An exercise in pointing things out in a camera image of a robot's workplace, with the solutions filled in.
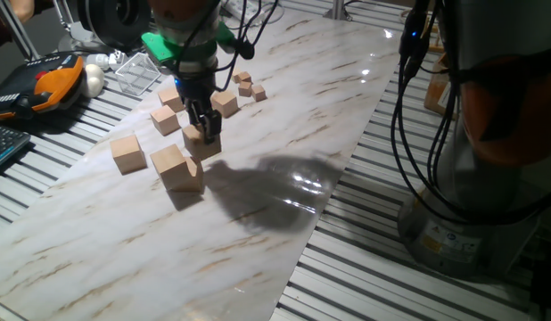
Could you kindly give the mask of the person's bare hand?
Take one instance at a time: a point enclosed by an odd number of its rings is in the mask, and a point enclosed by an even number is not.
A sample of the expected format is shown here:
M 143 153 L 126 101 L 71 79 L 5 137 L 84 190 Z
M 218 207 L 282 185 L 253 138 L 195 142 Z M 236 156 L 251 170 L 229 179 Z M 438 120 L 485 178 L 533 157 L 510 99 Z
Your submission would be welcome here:
M 10 3 L 22 24 L 28 22 L 35 15 L 36 4 L 34 0 L 10 0 Z

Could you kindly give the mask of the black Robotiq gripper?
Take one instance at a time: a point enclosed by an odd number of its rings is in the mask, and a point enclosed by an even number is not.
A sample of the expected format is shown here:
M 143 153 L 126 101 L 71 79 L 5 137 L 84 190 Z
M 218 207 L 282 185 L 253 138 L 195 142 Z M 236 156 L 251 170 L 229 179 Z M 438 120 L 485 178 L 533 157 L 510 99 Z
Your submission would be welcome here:
M 175 84 L 189 116 L 190 124 L 195 127 L 201 124 L 204 143 L 214 143 L 222 128 L 222 115 L 212 109 L 210 102 L 216 86 L 215 75 L 197 75 L 193 78 L 182 78 L 180 75 L 176 75 Z

